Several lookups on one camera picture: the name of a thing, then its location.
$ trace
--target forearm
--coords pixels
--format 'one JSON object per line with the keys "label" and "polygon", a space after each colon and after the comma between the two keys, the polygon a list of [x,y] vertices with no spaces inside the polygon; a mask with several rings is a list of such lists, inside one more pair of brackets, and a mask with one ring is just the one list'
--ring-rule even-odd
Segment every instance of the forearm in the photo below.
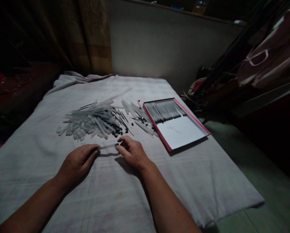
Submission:
{"label": "forearm", "polygon": [[0,226],[0,232],[38,232],[65,191],[53,179],[47,181]]}
{"label": "forearm", "polygon": [[153,162],[141,174],[159,232],[201,232]]}

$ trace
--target hand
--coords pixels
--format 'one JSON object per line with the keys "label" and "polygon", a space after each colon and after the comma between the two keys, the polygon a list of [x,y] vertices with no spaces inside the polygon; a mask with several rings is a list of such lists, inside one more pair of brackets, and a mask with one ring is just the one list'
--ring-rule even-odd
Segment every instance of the hand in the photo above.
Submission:
{"label": "hand", "polygon": [[99,150],[93,150],[99,147],[100,145],[97,144],[88,144],[69,153],[53,178],[54,185],[66,191],[72,184],[82,178],[91,167],[93,158],[100,153]]}
{"label": "hand", "polygon": [[118,142],[122,143],[116,146],[116,150],[131,166],[144,170],[151,162],[139,141],[134,141],[129,136],[123,136],[118,139]]}

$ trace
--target white paper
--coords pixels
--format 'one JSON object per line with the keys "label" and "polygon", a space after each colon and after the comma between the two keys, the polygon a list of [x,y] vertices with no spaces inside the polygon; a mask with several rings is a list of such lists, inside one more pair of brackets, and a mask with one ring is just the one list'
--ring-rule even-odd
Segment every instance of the white paper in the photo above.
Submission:
{"label": "white paper", "polygon": [[176,149],[207,135],[191,120],[188,116],[182,116],[157,124],[158,129],[170,148]]}

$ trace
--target white bedsheet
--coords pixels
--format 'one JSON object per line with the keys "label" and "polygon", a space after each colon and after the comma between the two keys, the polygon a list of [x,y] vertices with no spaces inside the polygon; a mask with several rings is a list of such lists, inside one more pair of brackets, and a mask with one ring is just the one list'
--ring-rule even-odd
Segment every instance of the white bedsheet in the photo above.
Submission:
{"label": "white bedsheet", "polygon": [[[61,75],[56,90],[50,91],[34,113],[15,131],[0,149],[0,224],[16,211],[44,182],[52,178],[67,154],[76,147],[116,142],[95,136],[74,141],[58,136],[56,129],[65,113],[105,100],[132,87],[115,98],[134,103],[176,97],[164,79],[111,76],[106,79],[74,84],[76,76]],[[243,208],[264,200],[209,135],[201,142],[169,154],[161,140],[151,138],[137,125],[135,140],[142,143],[148,157],[185,205],[195,222],[206,227]],[[114,148],[102,151],[86,179],[69,193],[45,227],[45,232],[153,232],[150,211],[141,179]]]}

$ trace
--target bottle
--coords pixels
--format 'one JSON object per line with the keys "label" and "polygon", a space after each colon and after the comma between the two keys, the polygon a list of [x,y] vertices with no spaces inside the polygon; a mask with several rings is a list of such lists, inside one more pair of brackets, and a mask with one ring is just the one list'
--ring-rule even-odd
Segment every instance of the bottle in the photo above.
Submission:
{"label": "bottle", "polygon": [[192,12],[202,15],[204,14],[206,10],[206,5],[207,5],[207,0],[197,1],[197,3],[194,5],[192,9]]}

